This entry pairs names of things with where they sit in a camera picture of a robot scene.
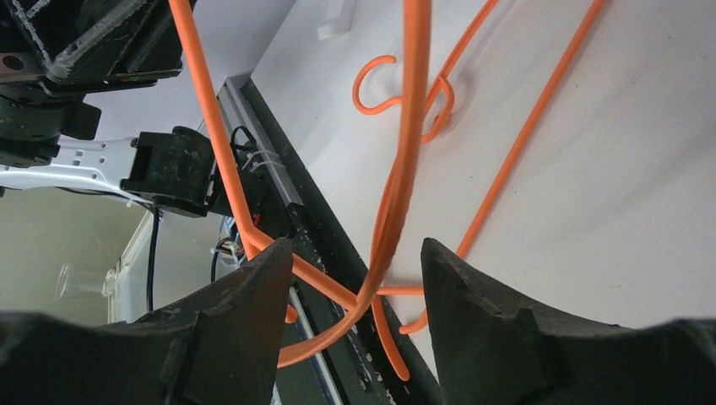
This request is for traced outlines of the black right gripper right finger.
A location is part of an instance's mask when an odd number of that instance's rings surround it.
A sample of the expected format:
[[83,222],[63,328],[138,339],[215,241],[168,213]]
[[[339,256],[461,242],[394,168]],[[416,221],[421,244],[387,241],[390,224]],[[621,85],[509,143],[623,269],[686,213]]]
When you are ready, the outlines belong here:
[[520,293],[427,238],[420,261],[446,404],[712,404],[715,322],[631,329]]

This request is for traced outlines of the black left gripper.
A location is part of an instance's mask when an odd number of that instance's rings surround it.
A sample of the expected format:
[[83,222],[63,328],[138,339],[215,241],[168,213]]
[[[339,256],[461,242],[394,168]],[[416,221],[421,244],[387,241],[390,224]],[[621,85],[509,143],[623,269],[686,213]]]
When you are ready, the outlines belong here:
[[49,165],[60,137],[94,140],[86,95],[154,86],[181,58],[167,1],[3,1],[2,164]]

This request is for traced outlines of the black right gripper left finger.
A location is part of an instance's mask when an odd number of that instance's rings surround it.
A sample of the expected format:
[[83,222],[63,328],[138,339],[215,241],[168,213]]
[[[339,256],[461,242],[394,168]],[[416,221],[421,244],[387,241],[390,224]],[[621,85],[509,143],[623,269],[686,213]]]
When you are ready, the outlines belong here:
[[292,280],[281,238],[135,322],[1,315],[4,404],[268,404]]

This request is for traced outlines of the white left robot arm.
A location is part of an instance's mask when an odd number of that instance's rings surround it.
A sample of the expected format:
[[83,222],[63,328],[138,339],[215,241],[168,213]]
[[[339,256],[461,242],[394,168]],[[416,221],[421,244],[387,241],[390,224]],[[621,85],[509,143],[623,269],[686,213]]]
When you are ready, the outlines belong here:
[[210,141],[174,127],[99,140],[90,94],[182,71],[166,1],[1,4],[1,188],[57,187],[203,217],[220,190]]

